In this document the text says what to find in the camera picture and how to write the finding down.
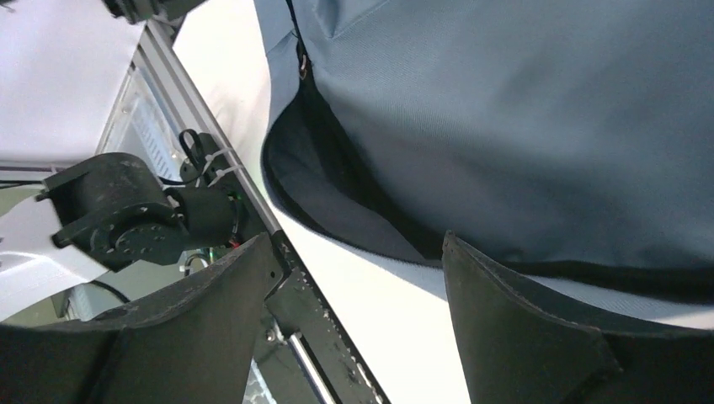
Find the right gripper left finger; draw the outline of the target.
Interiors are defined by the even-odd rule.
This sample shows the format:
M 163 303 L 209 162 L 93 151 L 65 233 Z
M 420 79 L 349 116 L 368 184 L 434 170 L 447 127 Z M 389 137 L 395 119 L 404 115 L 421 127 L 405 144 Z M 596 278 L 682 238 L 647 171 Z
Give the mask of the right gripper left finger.
M 269 274 L 267 234 L 91 321 L 1 329 L 4 403 L 239 403 Z

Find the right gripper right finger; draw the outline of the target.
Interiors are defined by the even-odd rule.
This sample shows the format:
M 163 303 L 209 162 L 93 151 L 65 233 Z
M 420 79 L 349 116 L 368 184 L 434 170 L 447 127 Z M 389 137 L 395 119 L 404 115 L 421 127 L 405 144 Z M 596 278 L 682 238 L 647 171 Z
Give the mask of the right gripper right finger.
M 712 402 L 712 332 L 588 305 L 453 234 L 442 262 L 472 402 Z

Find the blue student backpack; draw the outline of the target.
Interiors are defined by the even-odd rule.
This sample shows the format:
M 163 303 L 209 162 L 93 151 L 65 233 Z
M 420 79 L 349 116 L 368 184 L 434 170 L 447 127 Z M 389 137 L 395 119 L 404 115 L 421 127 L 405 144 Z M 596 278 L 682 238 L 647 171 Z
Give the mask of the blue student backpack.
M 710 1 L 265 1 L 267 182 L 433 263 L 453 232 L 592 306 L 713 326 Z

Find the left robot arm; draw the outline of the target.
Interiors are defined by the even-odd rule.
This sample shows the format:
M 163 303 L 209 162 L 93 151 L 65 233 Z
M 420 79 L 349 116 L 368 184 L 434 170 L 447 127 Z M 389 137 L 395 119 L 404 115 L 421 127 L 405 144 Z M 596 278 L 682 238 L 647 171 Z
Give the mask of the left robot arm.
M 1 317 L 138 261 L 227 245 L 241 221 L 232 192 L 161 179 L 125 152 L 91 157 L 2 215 Z

